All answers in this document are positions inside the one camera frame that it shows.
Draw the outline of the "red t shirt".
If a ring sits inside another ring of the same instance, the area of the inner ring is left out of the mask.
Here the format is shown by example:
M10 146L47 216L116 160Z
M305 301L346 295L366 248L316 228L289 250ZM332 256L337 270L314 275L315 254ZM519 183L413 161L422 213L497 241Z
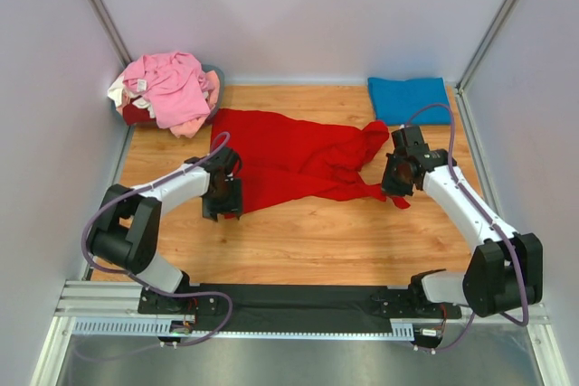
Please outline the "red t shirt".
M228 146L242 160L244 212L309 196L386 200L381 187L367 184L360 174L389 138L381 121L357 128L225 108L214 118L212 137L222 132L230 134Z

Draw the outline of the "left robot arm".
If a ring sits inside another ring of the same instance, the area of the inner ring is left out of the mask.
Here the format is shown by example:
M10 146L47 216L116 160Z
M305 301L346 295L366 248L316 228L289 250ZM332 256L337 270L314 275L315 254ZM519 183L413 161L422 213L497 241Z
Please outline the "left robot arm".
M207 220L241 217L241 168L241 157L225 146L203 158L190 158L149 184L112 185L83 231L83 253L156 291L158 303L170 315L184 313L190 304L189 278L157 252L161 219L196 198Z

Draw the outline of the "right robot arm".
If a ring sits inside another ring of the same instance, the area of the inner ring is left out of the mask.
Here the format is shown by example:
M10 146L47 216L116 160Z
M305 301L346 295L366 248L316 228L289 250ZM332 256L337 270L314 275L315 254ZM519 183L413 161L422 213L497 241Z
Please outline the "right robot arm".
M422 191L435 201L467 242L470 263L464 273L422 273L409 291L407 305L426 317L440 303L469 307L476 315L526 314L543 298L543 245L498 216L470 186L449 151L432 149L417 126L392 134L381 183L385 195L403 199Z

